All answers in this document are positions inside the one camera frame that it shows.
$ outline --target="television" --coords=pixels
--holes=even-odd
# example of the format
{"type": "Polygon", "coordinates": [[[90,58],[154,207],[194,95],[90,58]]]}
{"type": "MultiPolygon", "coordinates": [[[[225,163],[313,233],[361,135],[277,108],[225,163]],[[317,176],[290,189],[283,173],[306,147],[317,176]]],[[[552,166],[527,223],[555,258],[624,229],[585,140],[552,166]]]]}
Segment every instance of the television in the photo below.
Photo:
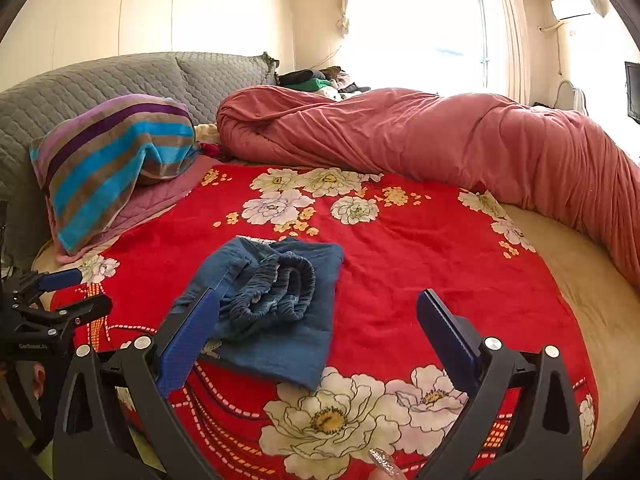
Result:
{"type": "Polygon", "coordinates": [[[640,64],[625,62],[627,114],[640,124],[640,64]]]}

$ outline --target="gray quilted headboard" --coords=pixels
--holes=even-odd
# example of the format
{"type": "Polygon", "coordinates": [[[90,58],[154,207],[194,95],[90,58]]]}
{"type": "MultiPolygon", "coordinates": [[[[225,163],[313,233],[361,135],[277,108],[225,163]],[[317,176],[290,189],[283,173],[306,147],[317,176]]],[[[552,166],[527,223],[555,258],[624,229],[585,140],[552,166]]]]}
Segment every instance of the gray quilted headboard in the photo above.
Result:
{"type": "Polygon", "coordinates": [[[275,84],[279,61],[265,52],[245,57],[159,52],[85,61],[37,75],[0,92],[0,199],[9,200],[5,257],[30,268],[50,238],[44,198],[27,146],[54,126],[126,94],[185,103],[195,124],[216,122],[220,101],[247,86],[275,84]]]}

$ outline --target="red blanket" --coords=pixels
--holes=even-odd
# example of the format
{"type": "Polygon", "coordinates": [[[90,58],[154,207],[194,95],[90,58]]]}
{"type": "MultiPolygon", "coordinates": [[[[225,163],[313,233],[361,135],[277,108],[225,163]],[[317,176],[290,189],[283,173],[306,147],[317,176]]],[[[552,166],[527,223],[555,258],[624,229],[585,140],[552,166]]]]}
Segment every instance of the red blanket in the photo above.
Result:
{"type": "Polygon", "coordinates": [[[259,86],[220,104],[218,131],[244,160],[388,171],[489,189],[501,202],[603,243],[640,287],[640,170],[578,112],[530,108],[493,94],[442,98],[387,88],[336,103],[259,86]]]}
{"type": "MultiPolygon", "coordinates": [[[[53,307],[107,293],[112,313],[76,340],[98,350],[153,335],[200,263],[236,235],[334,242],[345,258],[316,392],[199,362],[171,394],[224,478],[365,478],[371,447],[412,476],[466,401],[415,319],[417,295],[428,287],[510,348],[559,347],[588,449],[597,394],[580,329],[542,259],[488,194],[335,168],[219,165],[171,211],[84,261],[85,282],[58,292],[53,307]]],[[[216,345],[207,352],[215,356],[216,345]]],[[[494,457],[514,400],[505,399],[478,465],[494,457]]]]}

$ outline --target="pink blanket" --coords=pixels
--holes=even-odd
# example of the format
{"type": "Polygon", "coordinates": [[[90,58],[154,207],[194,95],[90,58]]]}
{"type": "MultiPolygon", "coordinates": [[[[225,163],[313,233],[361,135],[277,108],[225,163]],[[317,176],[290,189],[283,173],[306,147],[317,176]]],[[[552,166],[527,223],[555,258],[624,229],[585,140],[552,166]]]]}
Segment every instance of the pink blanket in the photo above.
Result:
{"type": "Polygon", "coordinates": [[[640,288],[640,170],[577,112],[530,108],[494,94],[444,98],[380,89],[334,102],[258,86],[224,99],[218,131],[244,160],[489,189],[502,202],[601,242],[640,288]]]}

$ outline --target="metal bolt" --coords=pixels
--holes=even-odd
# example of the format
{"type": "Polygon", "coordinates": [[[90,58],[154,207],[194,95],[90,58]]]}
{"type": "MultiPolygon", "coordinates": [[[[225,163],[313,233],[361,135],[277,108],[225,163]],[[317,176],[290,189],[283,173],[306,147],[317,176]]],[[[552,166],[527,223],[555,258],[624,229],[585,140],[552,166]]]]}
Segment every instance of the metal bolt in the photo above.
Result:
{"type": "Polygon", "coordinates": [[[151,345],[151,338],[146,335],[140,336],[133,343],[133,346],[138,350],[144,350],[145,348],[148,348],[149,345],[151,345]]]}
{"type": "Polygon", "coordinates": [[[489,350],[499,350],[502,348],[502,341],[500,341],[497,337],[488,337],[484,340],[484,346],[486,346],[489,350]]]}
{"type": "Polygon", "coordinates": [[[545,354],[547,354],[549,357],[556,358],[560,355],[560,351],[555,346],[548,345],[545,346],[545,354]]]}
{"type": "Polygon", "coordinates": [[[91,347],[89,345],[80,345],[78,350],[76,350],[76,355],[78,357],[84,357],[91,351],[91,347]]]}

